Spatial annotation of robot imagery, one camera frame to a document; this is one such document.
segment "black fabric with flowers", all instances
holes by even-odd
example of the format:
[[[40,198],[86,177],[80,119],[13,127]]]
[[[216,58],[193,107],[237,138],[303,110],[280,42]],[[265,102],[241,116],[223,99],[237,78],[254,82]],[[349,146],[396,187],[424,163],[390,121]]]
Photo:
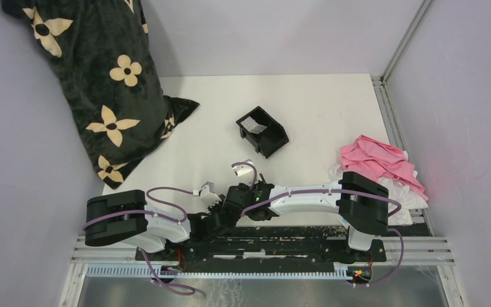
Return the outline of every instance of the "black fabric with flowers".
[[[164,96],[140,0],[2,0],[59,78],[93,169],[113,189],[199,104]]]

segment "white table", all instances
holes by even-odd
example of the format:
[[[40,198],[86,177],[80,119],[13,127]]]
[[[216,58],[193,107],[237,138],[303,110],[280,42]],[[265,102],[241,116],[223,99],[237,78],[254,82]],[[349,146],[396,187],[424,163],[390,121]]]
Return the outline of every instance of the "white table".
[[[340,147],[359,135],[389,142],[368,74],[163,77],[161,84],[166,95],[193,99],[200,107],[118,189],[105,186],[103,194],[163,185],[193,190],[206,181],[215,183],[218,194],[226,194],[238,183],[230,164],[246,159],[252,159],[270,183],[321,184],[329,181],[327,170],[339,157]],[[290,139],[267,160],[240,137],[235,123],[256,106],[277,120]],[[190,213],[207,210],[198,198],[182,193],[161,191],[157,196]],[[337,224],[336,215],[325,213],[290,214],[264,222],[243,217],[238,222],[240,226]]]

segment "gray wall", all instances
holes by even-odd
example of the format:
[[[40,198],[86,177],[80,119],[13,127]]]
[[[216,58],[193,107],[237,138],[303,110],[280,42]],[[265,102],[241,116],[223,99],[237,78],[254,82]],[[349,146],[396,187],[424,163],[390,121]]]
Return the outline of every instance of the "gray wall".
[[[471,306],[491,306],[491,1],[434,1],[388,88]]]
[[[0,306],[55,306],[91,170],[33,32],[0,12]]]
[[[143,0],[163,76],[380,75],[421,0]]]

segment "pink towel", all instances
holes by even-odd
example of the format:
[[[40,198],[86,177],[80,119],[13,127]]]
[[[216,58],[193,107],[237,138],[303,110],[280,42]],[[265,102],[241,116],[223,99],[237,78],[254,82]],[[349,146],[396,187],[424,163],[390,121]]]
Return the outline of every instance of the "pink towel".
[[[379,177],[400,181],[428,200],[425,187],[413,177],[415,165],[407,162],[399,148],[359,136],[354,143],[341,148],[341,161],[345,171],[357,172],[375,182]]]

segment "black storage bin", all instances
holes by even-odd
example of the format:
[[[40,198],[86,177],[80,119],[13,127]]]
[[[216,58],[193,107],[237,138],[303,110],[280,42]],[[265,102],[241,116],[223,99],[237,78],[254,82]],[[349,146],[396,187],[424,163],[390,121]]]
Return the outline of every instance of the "black storage bin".
[[[258,124],[266,126],[266,129],[259,134],[249,132],[241,124],[248,117],[251,117]],[[240,136],[246,138],[255,147],[255,151],[260,152],[267,159],[283,145],[289,143],[289,137],[283,126],[261,107],[254,108],[237,120],[236,124],[240,127]]]

